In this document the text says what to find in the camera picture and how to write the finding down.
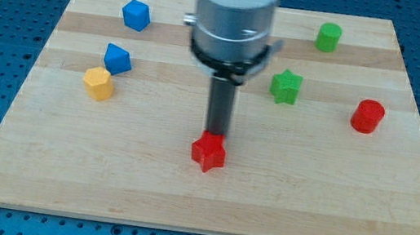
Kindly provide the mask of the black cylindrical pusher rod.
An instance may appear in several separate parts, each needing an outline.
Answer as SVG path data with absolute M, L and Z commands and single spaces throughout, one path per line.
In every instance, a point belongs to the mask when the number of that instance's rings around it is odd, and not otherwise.
M 232 117 L 236 87 L 228 82 L 211 78 L 206 111 L 206 130 L 214 135 L 226 135 Z

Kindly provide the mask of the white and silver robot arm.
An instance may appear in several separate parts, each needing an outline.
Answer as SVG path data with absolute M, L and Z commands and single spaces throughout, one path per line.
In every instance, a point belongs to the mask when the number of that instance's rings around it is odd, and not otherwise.
M 267 67 L 282 42 L 268 42 L 280 0 L 196 0 L 184 17 L 191 53 L 210 76 L 206 131 L 227 135 L 236 89 Z

